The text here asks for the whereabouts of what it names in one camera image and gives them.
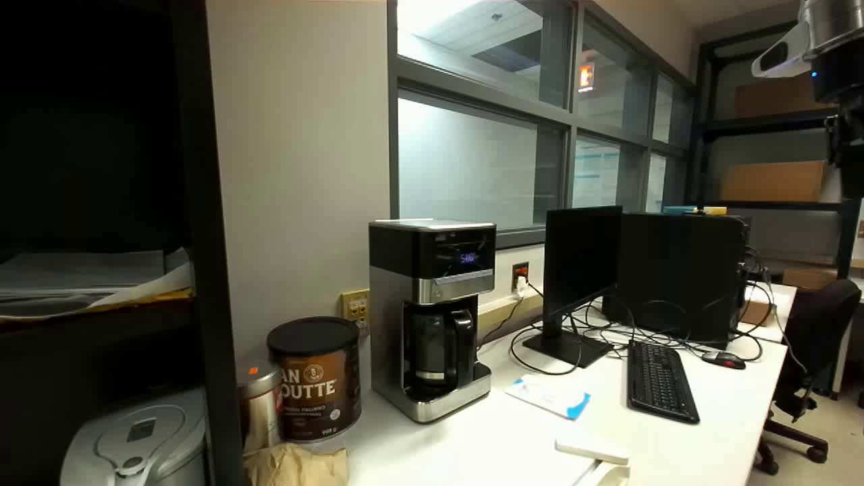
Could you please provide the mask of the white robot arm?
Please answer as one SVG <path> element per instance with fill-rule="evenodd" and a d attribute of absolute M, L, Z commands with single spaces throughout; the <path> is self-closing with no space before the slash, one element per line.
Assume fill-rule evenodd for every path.
<path fill-rule="evenodd" d="M 864 92 L 864 0 L 799 0 L 798 23 L 750 63 L 753 79 L 810 75 L 818 99 Z"/>

